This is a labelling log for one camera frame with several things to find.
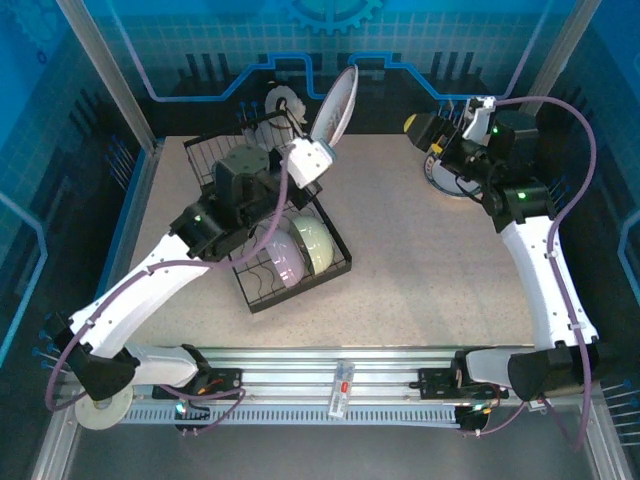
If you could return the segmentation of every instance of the dish rack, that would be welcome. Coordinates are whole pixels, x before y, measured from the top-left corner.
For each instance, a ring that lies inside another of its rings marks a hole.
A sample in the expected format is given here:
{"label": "dish rack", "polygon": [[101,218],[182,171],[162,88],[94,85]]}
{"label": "dish rack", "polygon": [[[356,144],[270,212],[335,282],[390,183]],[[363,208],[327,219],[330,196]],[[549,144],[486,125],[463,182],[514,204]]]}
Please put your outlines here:
{"label": "dish rack", "polygon": [[[265,125],[276,125],[279,128],[265,128]],[[259,118],[246,119],[232,128],[191,139],[184,143],[184,147],[189,164],[204,193],[215,185],[212,174],[215,164],[222,160],[232,148],[242,144],[272,147],[269,158],[270,168],[273,170],[279,168],[282,158],[280,152],[284,152],[294,138],[303,135],[302,128],[293,117],[284,111],[279,111]],[[296,188],[292,181],[289,182],[289,187],[290,189]],[[290,201],[285,205],[279,228],[289,232],[291,220],[298,216],[317,218],[331,234],[334,251],[333,262],[329,268],[318,275],[311,272],[310,265],[307,263],[302,280],[293,287],[287,288],[282,283],[267,251],[260,251],[245,265],[233,269],[251,313],[257,313],[277,305],[351,270],[353,260],[351,253],[317,199],[317,195],[321,191],[322,187],[314,182],[304,190],[297,191],[295,195],[290,195]],[[267,231],[271,219],[272,217],[269,217],[260,222],[249,241],[233,251],[229,258],[238,258],[257,245]]]}

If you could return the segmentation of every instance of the bowl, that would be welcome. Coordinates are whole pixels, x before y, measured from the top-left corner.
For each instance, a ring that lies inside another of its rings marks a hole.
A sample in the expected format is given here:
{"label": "bowl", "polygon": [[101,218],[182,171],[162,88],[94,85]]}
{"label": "bowl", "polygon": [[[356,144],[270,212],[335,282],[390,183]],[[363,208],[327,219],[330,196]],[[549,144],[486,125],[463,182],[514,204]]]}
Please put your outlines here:
{"label": "bowl", "polygon": [[284,286],[293,287],[304,277],[304,258],[287,232],[277,229],[265,247]]}
{"label": "bowl", "polygon": [[291,234],[309,258],[311,273],[324,272],[333,262],[333,240],[329,230],[315,217],[296,217],[292,223]]}

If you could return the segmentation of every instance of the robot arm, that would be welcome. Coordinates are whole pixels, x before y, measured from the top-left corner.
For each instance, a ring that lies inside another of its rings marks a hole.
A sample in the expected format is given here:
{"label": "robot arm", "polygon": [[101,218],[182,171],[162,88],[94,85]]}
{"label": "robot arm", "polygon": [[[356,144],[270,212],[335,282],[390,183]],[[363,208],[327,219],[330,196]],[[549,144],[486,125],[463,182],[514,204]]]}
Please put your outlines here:
{"label": "robot arm", "polygon": [[[308,137],[296,138],[284,152],[287,171],[262,162],[259,149],[240,146],[231,152],[216,171],[215,184],[203,187],[200,199],[127,276],[70,317],[58,314],[48,320],[45,328],[62,351],[104,308],[67,359],[93,400],[109,398],[128,385],[171,385],[195,394],[210,383],[210,368],[194,347],[149,347],[128,343],[129,338],[172,295],[208,270],[203,261],[217,262],[248,240],[255,226],[273,213],[282,175],[287,176],[282,181],[297,187],[288,189],[287,198],[300,209],[318,193],[312,183],[334,158],[326,143]],[[254,170],[247,173],[246,165]],[[189,266],[158,266],[172,261]],[[140,272],[145,275],[132,282]],[[114,292],[118,294],[104,307]]]}
{"label": "robot arm", "polygon": [[[471,381],[511,387],[523,400],[579,391],[582,365],[574,334],[577,327],[569,320],[547,253],[556,212],[546,186],[535,179],[536,120],[512,110],[494,112],[495,99],[479,97],[467,101],[458,125],[431,114],[413,115],[405,124],[405,133],[416,147],[439,158],[457,177],[481,187],[480,203],[515,261],[532,313],[535,351],[468,352],[466,370]],[[488,133],[485,147],[481,142]],[[588,344],[592,375],[597,379],[613,356],[598,341],[598,333],[580,304],[557,233],[553,243],[552,255]]]}

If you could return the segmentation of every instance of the metal track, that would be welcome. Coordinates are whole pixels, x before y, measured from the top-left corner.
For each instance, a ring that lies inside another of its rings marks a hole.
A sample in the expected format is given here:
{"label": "metal track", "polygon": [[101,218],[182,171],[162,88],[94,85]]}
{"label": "metal track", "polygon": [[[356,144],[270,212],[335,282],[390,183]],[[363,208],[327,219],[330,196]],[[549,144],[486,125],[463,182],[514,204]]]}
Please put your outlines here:
{"label": "metal track", "polygon": [[[329,405],[338,359],[356,365],[350,405],[473,405],[472,399],[420,400],[409,388],[418,368],[447,368],[458,349],[204,349],[212,366],[240,368],[245,405]],[[150,387],[136,387],[149,399]]]}
{"label": "metal track", "polygon": [[[210,413],[192,410],[185,419],[176,417],[175,403],[137,402],[121,424],[208,425],[224,414],[228,406],[209,406]],[[240,406],[225,425],[411,425],[458,428],[455,407],[449,405],[353,406],[344,420],[327,415],[322,405],[247,405]]]}

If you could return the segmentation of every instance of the table surface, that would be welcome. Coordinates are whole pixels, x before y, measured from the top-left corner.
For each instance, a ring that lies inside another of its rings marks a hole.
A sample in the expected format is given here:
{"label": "table surface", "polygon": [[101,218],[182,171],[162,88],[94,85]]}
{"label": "table surface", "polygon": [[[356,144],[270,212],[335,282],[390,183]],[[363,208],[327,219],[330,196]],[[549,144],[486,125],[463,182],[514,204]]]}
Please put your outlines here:
{"label": "table surface", "polygon": [[[140,262],[199,195],[168,137],[135,246]],[[132,340],[202,347],[531,344],[531,315],[507,248],[479,205],[424,178],[404,135],[346,135],[319,200],[353,255],[351,272],[251,314],[230,271],[167,301]]]}

